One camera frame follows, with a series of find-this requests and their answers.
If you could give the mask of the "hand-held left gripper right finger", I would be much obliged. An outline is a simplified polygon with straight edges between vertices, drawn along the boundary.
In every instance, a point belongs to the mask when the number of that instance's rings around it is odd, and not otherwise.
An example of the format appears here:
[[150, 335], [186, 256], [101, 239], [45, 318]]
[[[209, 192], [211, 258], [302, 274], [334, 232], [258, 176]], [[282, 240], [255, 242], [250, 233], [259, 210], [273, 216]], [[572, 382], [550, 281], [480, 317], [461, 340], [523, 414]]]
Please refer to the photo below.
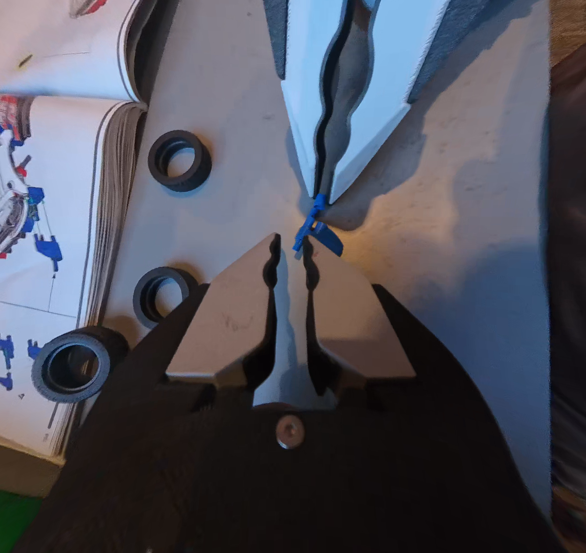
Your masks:
[[307, 365], [319, 396], [417, 374], [368, 278], [313, 236], [303, 244]]

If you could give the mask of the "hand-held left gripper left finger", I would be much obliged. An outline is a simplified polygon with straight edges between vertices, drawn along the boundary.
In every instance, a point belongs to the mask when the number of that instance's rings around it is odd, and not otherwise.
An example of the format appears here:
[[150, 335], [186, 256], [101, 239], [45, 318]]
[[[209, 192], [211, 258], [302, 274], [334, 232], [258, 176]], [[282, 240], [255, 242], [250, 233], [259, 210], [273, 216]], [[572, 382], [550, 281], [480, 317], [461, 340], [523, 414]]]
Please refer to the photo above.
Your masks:
[[212, 280], [166, 369], [170, 380], [255, 391], [268, 378], [280, 255], [281, 236], [271, 233]]

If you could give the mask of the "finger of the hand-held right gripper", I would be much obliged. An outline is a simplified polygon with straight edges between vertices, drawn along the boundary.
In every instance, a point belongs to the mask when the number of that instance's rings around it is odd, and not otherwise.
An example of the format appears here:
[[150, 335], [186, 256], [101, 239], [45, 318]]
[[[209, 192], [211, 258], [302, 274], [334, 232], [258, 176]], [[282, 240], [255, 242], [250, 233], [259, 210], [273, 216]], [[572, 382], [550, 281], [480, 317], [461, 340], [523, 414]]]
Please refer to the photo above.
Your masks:
[[327, 61], [341, 36], [349, 0], [288, 0], [285, 77], [292, 139], [310, 197], [319, 191], [318, 130], [327, 106]]
[[375, 0], [365, 87], [349, 113], [349, 142], [328, 202], [348, 190], [411, 108], [408, 98], [450, 0]]

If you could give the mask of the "long blue toy pin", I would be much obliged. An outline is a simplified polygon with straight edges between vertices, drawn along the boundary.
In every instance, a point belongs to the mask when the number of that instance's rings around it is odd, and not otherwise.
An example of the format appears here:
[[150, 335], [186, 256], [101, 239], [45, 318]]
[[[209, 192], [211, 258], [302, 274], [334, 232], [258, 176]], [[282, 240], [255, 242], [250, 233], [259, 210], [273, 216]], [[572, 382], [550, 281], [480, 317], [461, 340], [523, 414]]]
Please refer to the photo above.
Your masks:
[[300, 252], [304, 237], [311, 235], [316, 229], [318, 229], [320, 225], [319, 214], [321, 211], [321, 207], [317, 204], [313, 205], [311, 208], [311, 211], [304, 220], [304, 223], [298, 229], [297, 234], [295, 235], [294, 245], [292, 247], [294, 252]]

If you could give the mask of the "grey desk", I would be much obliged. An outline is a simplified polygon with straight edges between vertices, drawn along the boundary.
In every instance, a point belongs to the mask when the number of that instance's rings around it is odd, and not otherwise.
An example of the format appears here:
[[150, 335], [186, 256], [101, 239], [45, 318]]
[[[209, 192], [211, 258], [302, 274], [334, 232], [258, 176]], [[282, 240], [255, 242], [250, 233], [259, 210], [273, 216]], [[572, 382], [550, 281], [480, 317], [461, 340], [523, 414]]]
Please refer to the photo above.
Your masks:
[[[157, 74], [106, 323], [134, 343], [131, 289], [186, 261], [210, 279], [270, 232], [284, 247], [308, 199], [261, 0], [179, 0]], [[550, 508], [547, 294], [540, 205], [548, 0], [492, 0], [327, 221], [342, 258], [383, 285], [477, 384], [517, 466]], [[212, 170], [176, 193], [148, 168], [184, 130]]]

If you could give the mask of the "black toy tyre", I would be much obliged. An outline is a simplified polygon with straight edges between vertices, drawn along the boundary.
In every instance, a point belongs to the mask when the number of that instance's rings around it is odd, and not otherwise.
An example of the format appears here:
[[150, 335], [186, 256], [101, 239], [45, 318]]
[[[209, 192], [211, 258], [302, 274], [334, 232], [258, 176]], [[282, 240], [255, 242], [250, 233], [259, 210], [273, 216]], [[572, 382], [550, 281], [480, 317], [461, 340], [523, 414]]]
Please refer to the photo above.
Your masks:
[[54, 338], [40, 349], [32, 365], [32, 383], [51, 402], [80, 403], [102, 390], [128, 352], [128, 341], [113, 329], [79, 328]]
[[[182, 174], [171, 176], [168, 171], [171, 161], [183, 150], [192, 150], [193, 162]], [[151, 145], [148, 168], [157, 183], [169, 191], [185, 193], [197, 189], [207, 181], [212, 170], [212, 159], [208, 148], [195, 134], [173, 130], [162, 134]]]
[[145, 273], [137, 282], [132, 305], [138, 322], [149, 330], [154, 329], [165, 317], [157, 308], [157, 293], [170, 281], [178, 286], [182, 304], [199, 287], [199, 282], [188, 271], [170, 266], [160, 266]]

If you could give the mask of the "open instruction booklet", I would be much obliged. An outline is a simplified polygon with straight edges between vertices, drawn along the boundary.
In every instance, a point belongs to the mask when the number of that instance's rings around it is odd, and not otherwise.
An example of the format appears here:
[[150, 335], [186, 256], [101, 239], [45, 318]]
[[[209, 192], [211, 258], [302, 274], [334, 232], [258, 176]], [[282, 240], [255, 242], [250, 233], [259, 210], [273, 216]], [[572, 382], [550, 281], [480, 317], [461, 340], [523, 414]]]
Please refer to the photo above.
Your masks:
[[136, 48], [158, 0], [1, 0], [1, 446], [62, 464], [74, 405], [44, 345], [96, 324], [148, 108]]

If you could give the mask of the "green plastic bin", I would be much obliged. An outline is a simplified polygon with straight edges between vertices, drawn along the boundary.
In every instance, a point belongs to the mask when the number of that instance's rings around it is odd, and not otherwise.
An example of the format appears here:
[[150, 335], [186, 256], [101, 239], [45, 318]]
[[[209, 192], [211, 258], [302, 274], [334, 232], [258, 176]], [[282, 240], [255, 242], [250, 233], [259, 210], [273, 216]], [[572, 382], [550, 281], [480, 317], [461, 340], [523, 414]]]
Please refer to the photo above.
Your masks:
[[1, 538], [21, 535], [38, 513], [42, 498], [1, 491]]

